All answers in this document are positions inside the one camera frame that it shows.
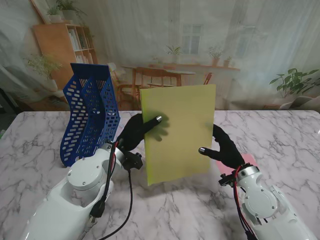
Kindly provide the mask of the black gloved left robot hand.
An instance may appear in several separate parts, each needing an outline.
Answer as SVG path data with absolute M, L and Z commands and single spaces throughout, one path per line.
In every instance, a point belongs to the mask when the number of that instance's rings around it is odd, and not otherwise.
M 144 139 L 145 134 L 159 125 L 162 119 L 162 116 L 156 116 L 144 122 L 141 113 L 132 116 L 116 139 L 117 148 L 122 153 L 134 150 Z

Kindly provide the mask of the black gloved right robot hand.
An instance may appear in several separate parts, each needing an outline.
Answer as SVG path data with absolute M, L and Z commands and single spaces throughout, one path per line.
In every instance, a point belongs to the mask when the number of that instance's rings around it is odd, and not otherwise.
M 221 127 L 214 124 L 212 136 L 214 137 L 214 140 L 219 144 L 219 151 L 212 150 L 206 147 L 200 147 L 198 149 L 198 152 L 201 155 L 219 161 L 223 165 L 235 170 L 239 166 L 245 164 L 245 160 L 238 151 L 235 143 Z

